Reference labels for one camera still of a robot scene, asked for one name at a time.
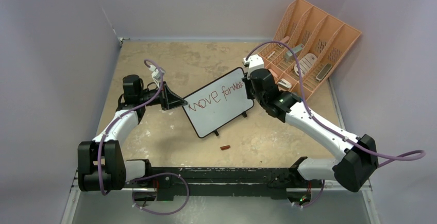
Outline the black-framed whiteboard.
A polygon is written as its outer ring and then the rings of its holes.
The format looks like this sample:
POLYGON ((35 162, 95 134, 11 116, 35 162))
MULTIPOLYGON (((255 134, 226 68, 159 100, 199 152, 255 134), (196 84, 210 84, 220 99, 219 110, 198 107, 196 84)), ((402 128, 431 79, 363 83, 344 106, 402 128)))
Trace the black-framed whiteboard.
POLYGON ((243 82, 244 71, 237 67, 183 99, 183 110, 198 138, 204 138, 251 109, 243 82))

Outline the brown marker cap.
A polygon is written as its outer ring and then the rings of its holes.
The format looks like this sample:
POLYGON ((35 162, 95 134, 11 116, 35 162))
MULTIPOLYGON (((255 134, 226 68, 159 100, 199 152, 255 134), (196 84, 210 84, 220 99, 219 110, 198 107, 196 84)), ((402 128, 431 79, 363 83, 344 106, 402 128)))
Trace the brown marker cap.
POLYGON ((230 145, 225 145, 225 146, 220 147, 221 150, 227 150, 229 148, 230 148, 230 145))

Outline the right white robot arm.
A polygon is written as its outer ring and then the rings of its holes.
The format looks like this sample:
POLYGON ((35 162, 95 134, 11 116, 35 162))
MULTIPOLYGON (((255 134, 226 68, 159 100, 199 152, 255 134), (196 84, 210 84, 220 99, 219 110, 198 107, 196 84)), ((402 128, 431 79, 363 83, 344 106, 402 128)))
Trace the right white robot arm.
POLYGON ((294 93, 279 90, 267 69, 245 73, 243 82, 249 99, 266 113, 291 125, 326 148, 333 159, 304 158, 295 164, 289 179, 295 186, 310 180, 334 180, 351 192, 358 192, 379 166, 375 140, 350 133, 309 108, 294 93))

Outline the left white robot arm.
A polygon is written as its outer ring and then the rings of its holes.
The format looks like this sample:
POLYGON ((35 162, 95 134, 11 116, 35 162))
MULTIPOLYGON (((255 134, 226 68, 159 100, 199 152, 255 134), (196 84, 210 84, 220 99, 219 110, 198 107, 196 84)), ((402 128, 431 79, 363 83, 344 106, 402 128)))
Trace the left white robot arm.
POLYGON ((140 123, 147 106, 160 105, 162 110, 171 110, 187 105, 166 82, 149 89, 138 75, 123 78, 123 91, 110 124, 93 140, 78 146, 78 186, 83 192, 101 191, 106 195, 121 190, 132 180, 140 187, 150 186, 154 174, 149 160, 125 160, 121 144, 140 123))

